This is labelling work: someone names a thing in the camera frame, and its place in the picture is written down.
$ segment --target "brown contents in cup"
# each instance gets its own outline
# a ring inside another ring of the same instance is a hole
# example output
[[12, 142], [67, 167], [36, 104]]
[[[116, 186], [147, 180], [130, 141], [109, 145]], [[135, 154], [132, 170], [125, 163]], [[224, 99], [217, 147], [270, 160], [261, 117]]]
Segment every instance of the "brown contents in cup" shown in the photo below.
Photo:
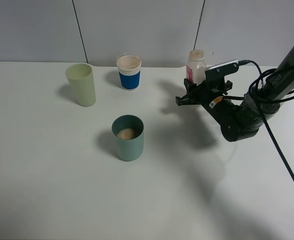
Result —
[[136, 136], [137, 134], [132, 128], [123, 129], [117, 134], [117, 137], [123, 140], [131, 140]]

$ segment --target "teal cup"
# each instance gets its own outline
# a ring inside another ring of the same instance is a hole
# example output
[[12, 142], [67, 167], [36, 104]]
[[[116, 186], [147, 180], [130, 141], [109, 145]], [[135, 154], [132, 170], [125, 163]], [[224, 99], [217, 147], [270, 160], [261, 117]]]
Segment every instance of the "teal cup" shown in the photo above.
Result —
[[133, 161], [143, 151], [144, 126], [140, 118], [133, 115], [118, 117], [111, 127], [116, 138], [117, 152], [124, 161]]

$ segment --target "paper cup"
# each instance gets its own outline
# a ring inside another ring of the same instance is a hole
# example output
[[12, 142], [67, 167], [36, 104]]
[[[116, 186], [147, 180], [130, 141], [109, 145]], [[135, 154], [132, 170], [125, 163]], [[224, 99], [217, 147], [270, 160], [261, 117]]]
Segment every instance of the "paper cup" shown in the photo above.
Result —
[[125, 55], [117, 60], [121, 86], [128, 91], [139, 86], [141, 60], [137, 56]]
[[78, 63], [68, 67], [66, 77], [81, 106], [90, 107], [95, 104], [95, 85], [89, 64]]
[[[135, 134], [130, 139], [120, 138], [123, 130], [132, 130]], [[140, 157], [143, 151], [144, 126], [140, 118], [133, 115], [118, 117], [111, 127], [117, 144], [119, 157], [124, 161], [133, 161]]]

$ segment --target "blue label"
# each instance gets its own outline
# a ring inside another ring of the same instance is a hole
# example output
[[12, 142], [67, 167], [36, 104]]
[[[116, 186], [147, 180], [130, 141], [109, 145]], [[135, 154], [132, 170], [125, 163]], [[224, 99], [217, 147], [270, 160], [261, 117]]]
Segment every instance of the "blue label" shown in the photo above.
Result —
[[132, 76], [125, 76], [121, 73], [120, 75], [120, 81], [123, 88], [132, 90], [136, 89], [139, 85], [139, 79], [140, 79], [140, 71], [137, 74], [134, 74]]

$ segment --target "white wall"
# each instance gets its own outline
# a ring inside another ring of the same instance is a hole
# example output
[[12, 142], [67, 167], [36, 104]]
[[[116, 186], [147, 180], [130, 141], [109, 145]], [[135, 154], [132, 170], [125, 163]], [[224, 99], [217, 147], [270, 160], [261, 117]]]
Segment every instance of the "white wall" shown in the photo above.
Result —
[[[203, 0], [75, 0], [89, 63], [122, 53], [178, 67], [193, 48]], [[294, 44], [294, 0], [207, 0], [196, 47], [208, 64], [278, 65]], [[71, 0], [0, 0], [0, 61], [85, 62]]]
[[277, 66], [294, 45], [294, 0], [207, 0], [196, 47], [206, 61]]
[[122, 53], [143, 66], [185, 65], [193, 48], [202, 0], [76, 0], [89, 63], [115, 66]]
[[71, 0], [0, 0], [0, 61], [85, 62]]

